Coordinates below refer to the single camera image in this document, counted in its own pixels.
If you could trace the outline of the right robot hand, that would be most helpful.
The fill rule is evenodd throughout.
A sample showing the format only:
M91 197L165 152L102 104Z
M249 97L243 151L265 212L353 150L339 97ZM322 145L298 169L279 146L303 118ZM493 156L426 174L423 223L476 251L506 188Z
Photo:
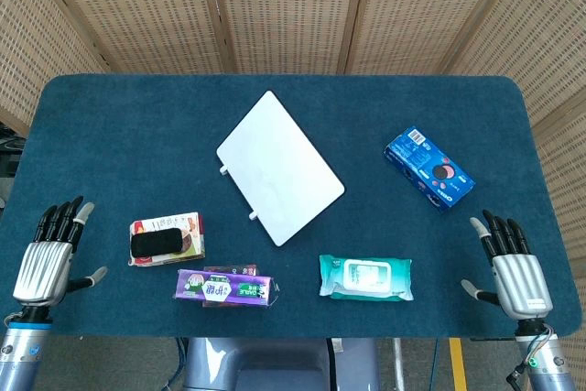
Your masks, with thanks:
M494 278L495 292L477 288L463 279L464 291L478 301L500 307L513 320L544 319L553 310L548 285L537 257L529 249L526 235L513 219L483 211L483 220L469 222L477 233Z

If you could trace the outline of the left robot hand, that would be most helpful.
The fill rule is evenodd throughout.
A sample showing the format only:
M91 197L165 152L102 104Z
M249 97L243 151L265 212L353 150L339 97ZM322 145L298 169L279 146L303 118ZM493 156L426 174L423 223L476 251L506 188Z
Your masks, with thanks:
M52 205L41 215L13 291L13 298L22 306L53 307L66 294L92 288L106 276L107 268L102 266L89 276L70 278L72 259L93 210L94 204L79 196L60 206Z

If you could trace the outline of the small black object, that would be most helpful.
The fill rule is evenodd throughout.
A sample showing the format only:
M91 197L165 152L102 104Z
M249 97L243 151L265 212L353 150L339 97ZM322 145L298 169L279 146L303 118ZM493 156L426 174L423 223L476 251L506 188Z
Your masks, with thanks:
M183 238L179 228L135 234L131 238L130 252L133 258L178 253L182 250Z

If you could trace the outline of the red and white snack box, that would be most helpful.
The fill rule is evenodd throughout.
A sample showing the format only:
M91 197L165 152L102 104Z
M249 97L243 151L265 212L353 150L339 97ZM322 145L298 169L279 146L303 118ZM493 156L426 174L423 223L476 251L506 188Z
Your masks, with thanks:
M136 220L129 226L130 244L131 238L135 234L170 228L181 230L183 247L180 252L147 258L133 258L129 250L128 265L136 267L163 266L205 257L204 231L201 217L197 212Z

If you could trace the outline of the purple Darlie toothpaste box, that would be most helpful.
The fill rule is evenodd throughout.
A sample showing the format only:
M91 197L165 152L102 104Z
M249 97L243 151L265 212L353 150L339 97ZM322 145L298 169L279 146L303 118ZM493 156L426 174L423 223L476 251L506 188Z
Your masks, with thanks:
M272 277L180 269L174 298L268 307L276 287Z

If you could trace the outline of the blue Oreo cookie box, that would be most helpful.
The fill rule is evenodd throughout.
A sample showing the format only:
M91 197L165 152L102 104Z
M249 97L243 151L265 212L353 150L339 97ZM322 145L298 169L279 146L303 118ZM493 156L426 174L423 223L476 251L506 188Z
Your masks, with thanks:
M417 127L411 126L384 149L384 156L440 212L468 195L476 182Z

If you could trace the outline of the blue felt table mat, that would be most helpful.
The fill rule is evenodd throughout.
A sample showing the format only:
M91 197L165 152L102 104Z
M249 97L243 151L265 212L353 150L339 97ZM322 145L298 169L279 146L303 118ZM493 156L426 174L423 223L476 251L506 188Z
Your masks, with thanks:
M273 92L345 192L275 246L216 149ZM440 212L384 156L409 127L476 182ZM44 88L0 217L0 334L22 256L41 214L82 196L94 203L73 258L94 288L51 313L56 333L204 337L504 338L515 323L461 288L494 286L469 219L516 220L547 278L548 322L574 333L582 311L518 86L506 77L309 75L70 75ZM177 300L174 265L130 267L135 220L199 212L206 255L189 267L254 263L277 282L268 308L205 308ZM320 255L411 259L412 301L320 295Z

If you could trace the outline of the green wet wipes pack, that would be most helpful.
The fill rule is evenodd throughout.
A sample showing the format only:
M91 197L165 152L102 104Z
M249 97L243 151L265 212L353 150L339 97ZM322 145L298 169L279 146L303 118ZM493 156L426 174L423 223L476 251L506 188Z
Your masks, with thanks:
M411 259L320 255L320 295L331 299L412 301Z

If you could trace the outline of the grey-blue robot torso base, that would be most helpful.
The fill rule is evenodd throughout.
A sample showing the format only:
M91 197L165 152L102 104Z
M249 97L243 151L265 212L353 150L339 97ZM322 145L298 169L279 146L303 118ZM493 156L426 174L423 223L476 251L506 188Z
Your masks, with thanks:
M380 391L369 338L191 338L183 391Z

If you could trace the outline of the white magnetic whiteboard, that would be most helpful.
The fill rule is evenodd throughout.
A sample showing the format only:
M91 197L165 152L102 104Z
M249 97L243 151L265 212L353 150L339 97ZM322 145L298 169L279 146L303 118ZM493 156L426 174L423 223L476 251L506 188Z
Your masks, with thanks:
M265 92L216 155L272 242L281 246L345 192L283 104Z

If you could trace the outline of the woven bamboo folding screen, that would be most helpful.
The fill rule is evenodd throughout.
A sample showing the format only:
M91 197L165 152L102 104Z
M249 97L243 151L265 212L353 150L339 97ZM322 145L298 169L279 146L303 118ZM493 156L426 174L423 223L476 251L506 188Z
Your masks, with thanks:
M586 0L0 0L0 123L30 130L61 74L505 75L521 88L584 322Z

